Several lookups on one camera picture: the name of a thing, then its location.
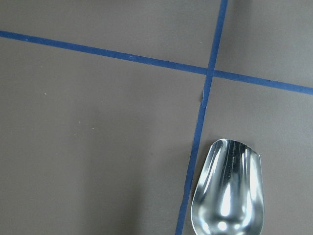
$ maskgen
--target painter's tape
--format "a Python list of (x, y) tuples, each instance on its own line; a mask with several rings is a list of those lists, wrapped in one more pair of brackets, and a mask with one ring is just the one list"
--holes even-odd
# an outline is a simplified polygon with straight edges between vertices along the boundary
[(291, 92), (313, 94), (313, 88), (303, 87), (303, 86), (290, 84), (286, 82), (271, 81), (271, 80), (267, 80), (263, 78), (241, 75), (241, 74), (236, 74), (236, 73), (231, 73), (231, 72), (224, 72), (224, 71), (219, 71), (219, 70), (214, 71), (214, 76), (220, 77), (220, 78), (226, 78), (226, 79), (230, 79), (234, 81), (252, 83), (252, 84), (261, 85), (265, 87), (278, 88), (278, 89), (291, 91)]
[(166, 60), (158, 60), (154, 58), (127, 54), (127, 53), (122, 53), (122, 52), (113, 51), (113, 50), (106, 50), (106, 49), (101, 49), (101, 48), (96, 48), (96, 47), (88, 47), (88, 46), (83, 46), (83, 45), (74, 44), (74, 43), (67, 43), (67, 42), (62, 42), (62, 41), (57, 41), (57, 40), (52, 40), (52, 39), (47, 39), (47, 38), (34, 37), (34, 36), (7, 32), (7, 31), (0, 31), (0, 37), (206, 75), (206, 68), (186, 65), (186, 64), (181, 64), (181, 63), (175, 63), (175, 62), (166, 61)]
[(194, 172), (195, 172), (195, 167), (196, 167), (202, 128), (203, 128), (203, 123), (205, 119), (205, 112), (206, 112), (206, 107), (207, 107), (207, 103), (209, 100), (209, 94), (210, 94), (217, 54), (219, 51), (226, 9), (227, 9), (227, 0), (222, 0), (221, 5), (220, 5), (220, 10), (219, 10), (219, 16), (218, 16), (217, 23), (216, 23), (209, 65), (208, 65), (208, 69), (206, 73), (206, 79), (205, 79), (204, 88), (203, 88), (203, 97), (202, 97), (202, 102), (199, 108), (198, 120), (197, 120), (193, 145), (191, 149), (189, 165), (187, 169), (187, 176), (186, 176), (185, 187), (184, 187), (184, 195), (183, 195), (182, 203), (181, 203), (180, 210), (179, 210), (179, 216), (177, 220), (175, 235), (182, 234), (182, 229), (185, 223), (188, 201), (189, 201), (190, 191), (191, 191), (191, 185), (192, 185), (192, 180), (194, 177)]

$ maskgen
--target blue tape line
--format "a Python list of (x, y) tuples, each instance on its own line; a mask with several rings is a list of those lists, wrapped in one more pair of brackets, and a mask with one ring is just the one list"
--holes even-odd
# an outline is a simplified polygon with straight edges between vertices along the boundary
[(303, 86), (294, 85), (294, 84), (285, 83), (285, 82), (271, 81), (271, 80), (267, 80), (263, 78), (240, 75), (240, 74), (231, 73), (231, 72), (215, 70), (214, 76), (220, 77), (220, 78), (226, 78), (226, 79), (230, 79), (234, 81), (257, 84), (257, 85), (266, 86), (266, 87), (274, 87), (274, 88), (287, 90), (291, 92), (313, 94), (313, 88), (310, 88), (310, 87), (303, 87)]
[(89, 54), (102, 55), (102, 56), (112, 57), (112, 58), (121, 59), (121, 60), (129, 60), (129, 61), (134, 61), (134, 62), (143, 63), (147, 65), (160, 66), (160, 67), (193, 72), (193, 73), (198, 73), (198, 74), (203, 74), (203, 75), (206, 75), (206, 70), (207, 70), (206, 68), (202, 68), (198, 66), (186, 65), (186, 64), (175, 63), (175, 62), (165, 61), (165, 60), (158, 60), (158, 59), (153, 59), (153, 58), (139, 56), (139, 55), (117, 52), (113, 50), (100, 49), (96, 47), (88, 47), (88, 46), (83, 46), (83, 45), (74, 44), (74, 43), (66, 43), (62, 41), (56, 41), (52, 39), (34, 37), (34, 36), (23, 35), (19, 33), (7, 32), (7, 31), (0, 31), (0, 37), (20, 40), (24, 42), (36, 43), (36, 44), (41, 44), (41, 45), (46, 45), (46, 46), (51, 46), (51, 47), (58, 47), (58, 48), (63, 48), (63, 49), (68, 49), (68, 50), (75, 50), (75, 51), (80, 51), (80, 52), (89, 53)]
[(206, 107), (207, 107), (207, 103), (209, 100), (209, 94), (210, 94), (210, 88), (211, 88), (212, 79), (213, 79), (214, 68), (215, 68), (220, 40), (222, 36), (222, 29), (223, 29), (224, 20), (225, 20), (227, 2), (228, 2), (227, 0), (222, 0), (221, 5), (220, 5), (219, 16), (218, 16), (217, 23), (216, 23), (209, 65), (208, 65), (206, 79), (205, 79), (204, 88), (203, 88), (202, 102), (199, 108), (198, 120), (197, 120), (193, 145), (191, 149), (189, 165), (187, 169), (187, 175), (186, 175), (186, 181), (185, 181), (185, 187), (184, 187), (184, 195), (183, 195), (182, 203), (181, 203), (180, 210), (179, 210), (179, 216), (177, 220), (175, 235), (182, 234), (182, 229), (183, 229), (185, 218), (186, 218), (191, 185), (192, 185), (192, 180), (193, 180), (193, 176), (195, 172), (197, 155), (198, 155), (201, 134), (202, 134), (202, 128), (203, 128), (203, 123), (205, 119), (205, 112), (206, 112)]

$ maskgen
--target metal scoop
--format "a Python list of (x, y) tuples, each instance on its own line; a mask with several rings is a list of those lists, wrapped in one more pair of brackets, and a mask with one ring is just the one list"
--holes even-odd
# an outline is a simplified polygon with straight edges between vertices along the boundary
[(206, 157), (191, 206), (197, 235), (259, 235), (264, 221), (260, 155), (221, 139)]

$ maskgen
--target blue tape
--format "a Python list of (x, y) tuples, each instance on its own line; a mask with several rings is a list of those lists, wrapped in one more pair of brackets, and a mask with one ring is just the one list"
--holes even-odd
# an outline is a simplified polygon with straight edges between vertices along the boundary
[(203, 88), (202, 102), (199, 108), (198, 120), (197, 120), (193, 145), (191, 149), (189, 165), (187, 169), (187, 175), (186, 175), (186, 181), (185, 181), (185, 187), (184, 187), (184, 195), (183, 195), (182, 203), (181, 203), (180, 210), (179, 210), (179, 216), (177, 220), (175, 235), (182, 234), (182, 229), (183, 229), (185, 218), (186, 218), (191, 185), (192, 185), (192, 180), (193, 180), (193, 176), (195, 172), (197, 155), (198, 155), (201, 134), (202, 134), (202, 128), (203, 128), (203, 123), (205, 119), (205, 112), (206, 112), (206, 107), (207, 107), (207, 103), (209, 100), (209, 94), (210, 94), (210, 89), (211, 89), (211, 84), (212, 84), (212, 79), (213, 79), (214, 68), (215, 68), (217, 54), (218, 54), (221, 36), (222, 36), (222, 29), (223, 29), (224, 20), (225, 20), (227, 2), (228, 2), (227, 0), (222, 0), (221, 5), (220, 5), (219, 16), (218, 16), (217, 23), (216, 23), (209, 65), (208, 65), (206, 79), (205, 79), (204, 88)]
[(34, 36), (23, 35), (19, 33), (7, 32), (7, 31), (0, 31), (0, 37), (15, 39), (19, 41), (25, 41), (25, 42), (30, 42), (30, 43), (36, 43), (36, 44), (41, 44), (41, 45), (46, 45), (46, 46), (51, 46), (51, 47), (58, 47), (58, 48), (63, 48), (63, 49), (68, 49), (68, 50), (75, 50), (75, 51), (80, 51), (80, 52), (89, 53), (89, 54), (102, 55), (102, 56), (112, 57), (112, 58), (121, 59), (121, 60), (129, 60), (129, 61), (134, 61), (134, 62), (143, 63), (147, 65), (160, 66), (160, 67), (193, 72), (193, 73), (198, 73), (198, 74), (203, 74), (203, 75), (206, 75), (206, 70), (207, 70), (206, 68), (192, 66), (192, 65), (175, 63), (175, 62), (165, 61), (165, 60), (158, 60), (158, 59), (153, 59), (153, 58), (139, 56), (139, 55), (117, 52), (113, 50), (100, 49), (96, 47), (88, 47), (88, 46), (83, 46), (83, 45), (74, 44), (74, 43), (66, 43), (62, 41), (56, 41), (52, 39), (34, 37)]
[(303, 87), (303, 86), (294, 85), (294, 84), (285, 83), (285, 82), (271, 81), (271, 80), (266, 80), (263, 78), (240, 75), (240, 74), (231, 73), (231, 72), (215, 70), (214, 76), (229, 79), (229, 80), (234, 80), (234, 81), (252, 83), (252, 84), (266, 86), (266, 87), (278, 88), (278, 89), (291, 91), (291, 92), (313, 94), (313, 88), (310, 88), (310, 87)]

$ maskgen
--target gray surface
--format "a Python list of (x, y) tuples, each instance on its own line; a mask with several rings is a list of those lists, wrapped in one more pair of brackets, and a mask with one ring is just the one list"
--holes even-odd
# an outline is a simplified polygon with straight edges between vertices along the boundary
[[(193, 188), (215, 140), (241, 141), (261, 155), (262, 235), (311, 234), (312, 110), (310, 95), (214, 78)], [(193, 234), (190, 213), (183, 234)]]
[(0, 30), (207, 67), (219, 0), (0, 0)]
[(0, 45), (0, 234), (173, 234), (203, 76)]
[(313, 1), (229, 1), (216, 69), (313, 87)]
[[(0, 0), (0, 30), (206, 67), (219, 3)], [(313, 87), (312, 9), (229, 1), (216, 68)], [(3, 38), (0, 53), (0, 234), (174, 234), (204, 76)], [(195, 179), (216, 139), (260, 152), (264, 235), (312, 233), (312, 99), (214, 79)]]

